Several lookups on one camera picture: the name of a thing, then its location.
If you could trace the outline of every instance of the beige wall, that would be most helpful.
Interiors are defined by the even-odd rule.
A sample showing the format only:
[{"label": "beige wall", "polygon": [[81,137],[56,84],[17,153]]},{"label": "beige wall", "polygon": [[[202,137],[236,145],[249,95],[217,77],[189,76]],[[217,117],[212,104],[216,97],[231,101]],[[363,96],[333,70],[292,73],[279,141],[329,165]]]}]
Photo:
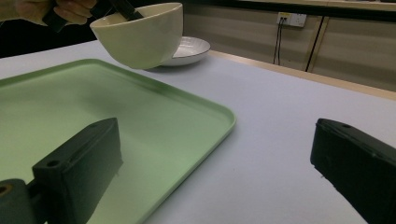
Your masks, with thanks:
[{"label": "beige wall", "polygon": [[[273,62],[276,12],[184,7],[184,35],[205,39],[214,50]],[[304,28],[283,28],[282,66],[305,70],[318,21],[308,15]],[[315,74],[396,91],[396,23],[330,18],[315,53],[310,70]]]}]

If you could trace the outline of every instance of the hand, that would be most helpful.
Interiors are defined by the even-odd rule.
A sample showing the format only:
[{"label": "hand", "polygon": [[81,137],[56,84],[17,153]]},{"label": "hand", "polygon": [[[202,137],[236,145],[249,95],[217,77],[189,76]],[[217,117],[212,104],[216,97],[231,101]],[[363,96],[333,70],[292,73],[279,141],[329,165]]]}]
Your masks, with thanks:
[{"label": "hand", "polygon": [[92,16],[90,9],[96,0],[56,0],[57,7],[51,8],[52,0],[16,0],[15,8],[21,19],[45,25],[43,17],[49,10],[68,21],[68,24],[84,24]]}]

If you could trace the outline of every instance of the plastic tray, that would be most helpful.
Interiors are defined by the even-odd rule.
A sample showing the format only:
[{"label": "plastic tray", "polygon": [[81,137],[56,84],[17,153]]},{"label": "plastic tray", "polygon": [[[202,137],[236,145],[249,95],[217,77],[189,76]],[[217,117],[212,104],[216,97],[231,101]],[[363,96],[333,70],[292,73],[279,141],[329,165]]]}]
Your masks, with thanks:
[{"label": "plastic tray", "polygon": [[31,167],[90,123],[118,118],[124,164],[89,223],[140,223],[235,124],[216,103],[98,60],[0,80],[0,179]]}]

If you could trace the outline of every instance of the white table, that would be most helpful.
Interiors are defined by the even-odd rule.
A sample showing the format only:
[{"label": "white table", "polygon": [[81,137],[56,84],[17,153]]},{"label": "white table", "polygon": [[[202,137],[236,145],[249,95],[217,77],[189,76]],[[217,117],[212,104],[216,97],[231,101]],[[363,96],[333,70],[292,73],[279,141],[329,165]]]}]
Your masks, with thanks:
[{"label": "white table", "polygon": [[[313,75],[289,76],[263,67],[292,70],[214,55],[221,54],[183,67],[133,70],[226,105],[237,116],[229,137],[147,223],[365,223],[310,164],[315,124],[319,118],[335,119],[396,147],[396,101],[300,78],[318,78]],[[1,59],[0,78],[86,58],[126,68],[93,41]],[[392,92],[329,83],[394,99]]]}]

